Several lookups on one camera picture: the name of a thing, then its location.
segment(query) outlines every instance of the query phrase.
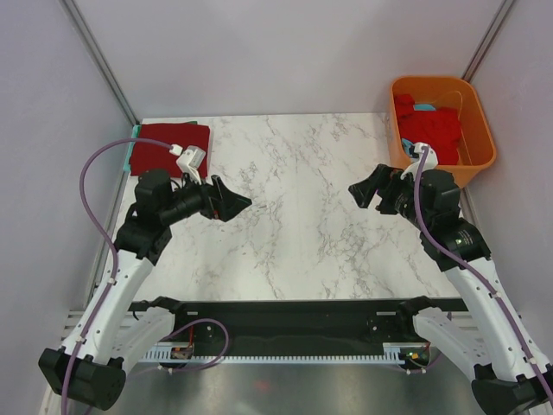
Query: orange bin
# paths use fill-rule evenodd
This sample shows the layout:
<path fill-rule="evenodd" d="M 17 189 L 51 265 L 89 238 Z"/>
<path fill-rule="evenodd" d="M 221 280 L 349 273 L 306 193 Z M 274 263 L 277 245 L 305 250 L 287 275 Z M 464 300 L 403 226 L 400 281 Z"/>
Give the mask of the orange bin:
<path fill-rule="evenodd" d="M 457 186 L 464 188 L 479 171 L 494 162 L 496 150 L 492 135 L 476 91 L 468 82 L 452 76 L 404 76 L 391 84 L 388 148 L 392 167 L 405 169 L 411 164 L 401 145 L 394 107 L 394 96 L 404 93 L 411 95 L 417 104 L 457 109 L 462 129 L 459 162 L 455 166 L 439 164 L 437 167 L 452 173 Z"/>

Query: red fabric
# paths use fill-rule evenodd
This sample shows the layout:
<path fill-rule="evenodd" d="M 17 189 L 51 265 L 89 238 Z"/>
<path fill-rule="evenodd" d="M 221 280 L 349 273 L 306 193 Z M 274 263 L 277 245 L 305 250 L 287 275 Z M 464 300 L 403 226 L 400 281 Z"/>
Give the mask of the red fabric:
<path fill-rule="evenodd" d="M 430 144 L 438 156 L 439 164 L 456 165 L 459 161 L 457 147 L 462 134 L 457 110 L 444 107 L 436 111 L 414 111 L 411 101 L 410 95 L 394 98 L 401 138 L 413 144 Z"/>
<path fill-rule="evenodd" d="M 140 129 L 140 138 L 152 138 L 167 144 L 179 144 L 183 149 L 189 145 L 200 147 L 206 152 L 198 169 L 200 176 L 207 177 L 209 155 L 209 127 L 197 124 L 145 124 Z M 130 155 L 130 174 L 139 176 L 150 169 L 166 169 L 171 177 L 181 177 L 176 157 L 167 149 L 156 145 L 136 143 Z"/>

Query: white wall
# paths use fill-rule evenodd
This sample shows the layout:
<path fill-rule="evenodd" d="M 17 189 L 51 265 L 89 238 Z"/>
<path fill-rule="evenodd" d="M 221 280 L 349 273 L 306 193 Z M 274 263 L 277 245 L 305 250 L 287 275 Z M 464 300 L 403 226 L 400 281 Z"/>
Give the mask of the white wall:
<path fill-rule="evenodd" d="M 553 3 L 518 2 L 474 85 L 498 147 L 469 186 L 505 289 L 553 358 Z"/>
<path fill-rule="evenodd" d="M 82 306 L 99 247 L 79 202 L 80 168 L 130 125 L 57 1 L 3 0 L 1 10 L 0 405 L 15 415 L 37 413 L 38 358 Z M 122 150 L 87 181 L 102 220 Z"/>
<path fill-rule="evenodd" d="M 461 75 L 500 0 L 75 0 L 139 118 L 381 112 Z"/>

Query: marble tabletop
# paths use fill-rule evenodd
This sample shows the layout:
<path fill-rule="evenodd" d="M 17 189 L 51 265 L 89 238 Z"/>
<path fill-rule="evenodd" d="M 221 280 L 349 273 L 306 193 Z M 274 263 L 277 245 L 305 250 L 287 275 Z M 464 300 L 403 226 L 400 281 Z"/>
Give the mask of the marble tabletop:
<path fill-rule="evenodd" d="M 313 300 L 458 297 L 400 216 L 359 209 L 347 191 L 387 163 L 381 114 L 155 118 L 213 132 L 210 174 L 253 200 L 235 220 L 195 215 L 136 300 Z M 134 201 L 129 178 L 118 215 Z"/>

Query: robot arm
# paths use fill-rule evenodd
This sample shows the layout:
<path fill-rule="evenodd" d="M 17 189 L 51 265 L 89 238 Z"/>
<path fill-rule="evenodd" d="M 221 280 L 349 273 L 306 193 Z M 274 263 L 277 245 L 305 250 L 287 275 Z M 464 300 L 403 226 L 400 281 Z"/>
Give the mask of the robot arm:
<path fill-rule="evenodd" d="M 174 329 L 178 310 L 170 301 L 156 300 L 139 321 L 118 336 L 138 288 L 171 240 L 169 227 L 196 213 L 227 222 L 251 205 L 250 199 L 230 191 L 218 176 L 212 176 L 213 184 L 200 179 L 197 168 L 205 155 L 203 150 L 189 147 L 178 153 L 181 155 L 177 164 L 186 184 L 173 190 L 169 174 L 163 169 L 152 169 L 139 176 L 136 203 L 130 207 L 114 243 L 118 268 L 104 275 L 79 323 L 60 348 L 47 348 L 42 353 L 39 367 L 55 393 L 61 394 L 69 358 L 80 343 L 68 397 L 109 409 L 123 391 L 130 370 Z M 83 341 L 82 327 L 89 322 L 98 303 L 101 307 Z"/>
<path fill-rule="evenodd" d="M 358 206 L 368 208 L 372 197 L 378 194 L 381 202 L 377 210 L 381 214 L 401 214 L 422 230 L 416 217 L 412 175 L 418 170 L 419 157 L 426 146 L 415 145 L 411 156 L 418 160 L 405 171 L 380 164 L 367 179 L 352 185 L 349 191 Z M 553 385 L 553 368 L 506 296 L 479 230 L 459 217 L 461 191 L 453 176 L 433 169 L 436 165 L 435 153 L 429 149 L 429 163 L 423 165 L 420 186 L 423 221 L 432 239 L 468 267 L 461 267 L 451 255 L 436 248 L 424 232 L 421 241 L 424 251 L 461 294 L 484 343 L 462 332 L 426 297 L 405 302 L 397 314 L 407 332 L 438 347 L 467 376 L 474 397 L 486 414 L 520 413 L 547 399 L 543 384 L 549 388 Z M 469 271 L 471 268 L 491 286 Z M 529 354 L 521 341 L 528 346 Z"/>

